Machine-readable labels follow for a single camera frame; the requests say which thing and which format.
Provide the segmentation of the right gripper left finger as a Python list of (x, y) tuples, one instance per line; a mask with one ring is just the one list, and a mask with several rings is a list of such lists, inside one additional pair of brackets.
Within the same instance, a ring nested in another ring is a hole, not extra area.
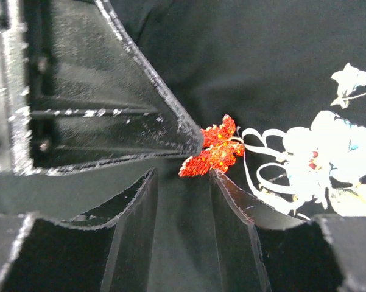
[(146, 291), (158, 172), (67, 221), (0, 214), (0, 291)]

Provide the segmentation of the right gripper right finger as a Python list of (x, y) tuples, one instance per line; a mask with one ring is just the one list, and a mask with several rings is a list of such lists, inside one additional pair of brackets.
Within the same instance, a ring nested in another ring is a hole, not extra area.
[(366, 291), (366, 217), (284, 215), (213, 170), (223, 291)]

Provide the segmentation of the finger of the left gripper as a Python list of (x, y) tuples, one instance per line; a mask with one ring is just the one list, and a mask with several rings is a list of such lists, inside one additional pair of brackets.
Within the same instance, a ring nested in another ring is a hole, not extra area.
[(0, 173), (73, 175), (202, 144), (109, 1), (0, 1)]

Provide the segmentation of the red leaf brooch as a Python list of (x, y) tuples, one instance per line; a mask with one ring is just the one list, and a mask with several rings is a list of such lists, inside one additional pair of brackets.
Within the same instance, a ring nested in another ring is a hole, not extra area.
[(245, 153), (244, 142), (235, 136), (236, 124), (229, 116), (224, 115), (220, 125), (213, 125), (202, 130), (203, 147), (197, 156), (190, 156), (181, 165), (180, 177), (203, 176), (210, 170), (225, 173), (235, 165), (238, 157)]

